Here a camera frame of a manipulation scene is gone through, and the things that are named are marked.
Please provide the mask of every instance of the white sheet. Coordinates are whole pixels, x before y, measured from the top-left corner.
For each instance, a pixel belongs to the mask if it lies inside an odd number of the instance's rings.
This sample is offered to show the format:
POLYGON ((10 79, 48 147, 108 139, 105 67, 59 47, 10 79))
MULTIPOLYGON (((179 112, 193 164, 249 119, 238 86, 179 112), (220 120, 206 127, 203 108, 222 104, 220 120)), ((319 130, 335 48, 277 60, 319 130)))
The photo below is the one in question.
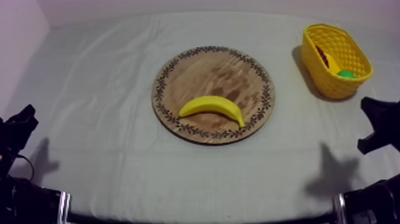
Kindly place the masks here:
POLYGON ((353 98, 330 102, 310 92, 293 59, 302 29, 315 22, 256 13, 178 13, 54 29, 7 112, 29 103, 37 109, 40 124, 23 151, 40 161, 36 182, 72 193, 73 211, 98 217, 250 222, 320 214, 330 210, 332 195, 398 173, 400 154, 391 146, 362 156, 356 144, 372 131, 360 100, 399 100, 400 35, 333 23, 358 42, 374 76, 353 98), (273 80, 273 113, 244 141, 195 145, 172 135, 152 111, 159 69, 203 45, 243 51, 273 80), (39 159, 45 138, 48 159, 39 159))

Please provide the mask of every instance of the decorative border pattern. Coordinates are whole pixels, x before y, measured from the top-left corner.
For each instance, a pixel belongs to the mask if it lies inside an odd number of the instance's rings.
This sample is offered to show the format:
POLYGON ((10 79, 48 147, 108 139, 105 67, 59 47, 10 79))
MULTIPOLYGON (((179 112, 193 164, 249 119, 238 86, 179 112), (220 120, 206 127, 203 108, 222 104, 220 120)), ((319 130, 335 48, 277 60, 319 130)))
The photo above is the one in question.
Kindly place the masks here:
POLYGON ((161 73, 161 77, 157 80, 156 86, 156 94, 154 95, 155 98, 155 108, 167 119, 168 122, 176 125, 179 131, 185 131, 191 135, 199 135, 202 138, 213 138, 213 139, 223 139, 223 138, 238 138, 242 136, 245 132, 250 131, 255 124, 264 118, 265 112, 271 107, 271 96, 269 91, 271 90, 270 84, 271 81, 269 79, 269 75, 267 75, 264 69, 258 65, 258 63, 248 55, 245 55, 239 51, 234 49, 230 49, 224 46, 201 46, 194 49, 190 49, 185 51, 172 60, 170 60, 168 66, 164 68, 161 73), (239 60, 248 63, 251 65, 251 68, 255 70, 255 73, 261 78, 264 82, 262 87, 262 95, 261 95, 261 106, 257 108, 257 113, 254 114, 250 121, 245 123, 244 127, 240 127, 238 130, 224 130, 223 132, 215 131, 209 132, 205 130, 201 130, 197 127, 191 125, 184 125, 179 122, 179 118, 173 116, 172 112, 166 109, 165 105, 163 104, 164 98, 164 90, 165 90, 165 80, 169 78, 170 73, 175 69, 175 66, 178 65, 180 60, 187 59, 194 55, 198 55, 199 53, 204 52, 229 52, 230 55, 238 58, 239 60))

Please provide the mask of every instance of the yellow banana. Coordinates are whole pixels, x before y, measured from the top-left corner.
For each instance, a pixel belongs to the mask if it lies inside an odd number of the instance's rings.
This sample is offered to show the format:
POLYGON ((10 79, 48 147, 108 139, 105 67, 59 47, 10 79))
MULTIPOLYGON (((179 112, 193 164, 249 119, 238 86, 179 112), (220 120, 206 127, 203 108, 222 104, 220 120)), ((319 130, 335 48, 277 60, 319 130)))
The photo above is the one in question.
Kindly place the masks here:
POLYGON ((240 108, 231 100, 217 96, 202 96, 187 102, 179 111, 179 117, 186 117, 204 111, 213 111, 225 114, 229 118, 237 121, 239 127, 244 127, 240 108))

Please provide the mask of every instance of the round wooden board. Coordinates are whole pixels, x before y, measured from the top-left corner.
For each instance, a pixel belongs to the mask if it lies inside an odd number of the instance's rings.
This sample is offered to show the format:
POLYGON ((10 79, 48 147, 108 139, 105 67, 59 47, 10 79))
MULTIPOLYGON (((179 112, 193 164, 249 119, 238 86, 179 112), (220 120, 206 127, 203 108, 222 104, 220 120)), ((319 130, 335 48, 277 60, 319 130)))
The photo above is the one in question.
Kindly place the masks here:
POLYGON ((152 105, 163 125, 202 144, 226 144, 253 134, 271 115, 274 101, 274 85, 267 71, 250 56, 221 46, 193 48, 172 58, 157 74, 152 90, 152 105), (245 127, 239 128, 222 114, 178 117, 187 102, 204 95, 235 102, 245 127))

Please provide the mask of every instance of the plastic basket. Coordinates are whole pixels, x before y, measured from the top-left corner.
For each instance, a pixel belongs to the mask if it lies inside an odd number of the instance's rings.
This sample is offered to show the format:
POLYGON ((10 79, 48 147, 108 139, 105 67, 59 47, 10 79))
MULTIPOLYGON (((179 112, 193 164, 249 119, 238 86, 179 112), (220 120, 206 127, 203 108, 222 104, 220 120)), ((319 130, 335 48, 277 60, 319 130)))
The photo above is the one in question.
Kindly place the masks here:
POLYGON ((342 99, 353 95, 372 76, 373 68, 350 35, 327 24, 312 24, 304 29, 302 60, 318 90, 326 97, 342 99), (333 74, 315 46, 330 54, 342 70, 353 72, 354 78, 333 74))

